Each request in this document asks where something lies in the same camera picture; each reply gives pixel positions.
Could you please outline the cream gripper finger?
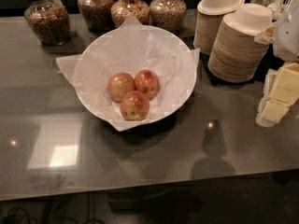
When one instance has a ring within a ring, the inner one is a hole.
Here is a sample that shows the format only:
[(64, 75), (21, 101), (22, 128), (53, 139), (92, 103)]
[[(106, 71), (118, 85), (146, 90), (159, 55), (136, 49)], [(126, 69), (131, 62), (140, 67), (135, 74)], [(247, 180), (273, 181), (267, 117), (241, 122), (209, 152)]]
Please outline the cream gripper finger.
[(279, 123), (288, 113), (290, 107), (277, 100), (267, 100), (263, 102), (261, 114), (266, 120)]

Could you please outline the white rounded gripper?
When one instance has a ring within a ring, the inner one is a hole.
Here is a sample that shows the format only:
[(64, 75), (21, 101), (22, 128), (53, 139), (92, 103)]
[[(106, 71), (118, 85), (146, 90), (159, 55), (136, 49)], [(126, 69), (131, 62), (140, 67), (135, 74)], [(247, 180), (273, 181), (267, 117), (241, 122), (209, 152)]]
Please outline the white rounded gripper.
[[(299, 3), (292, 3), (276, 22), (254, 37), (254, 41), (271, 44), (274, 55), (285, 62), (299, 62)], [(281, 66), (269, 93), (271, 102), (291, 106), (299, 99), (299, 63)]]

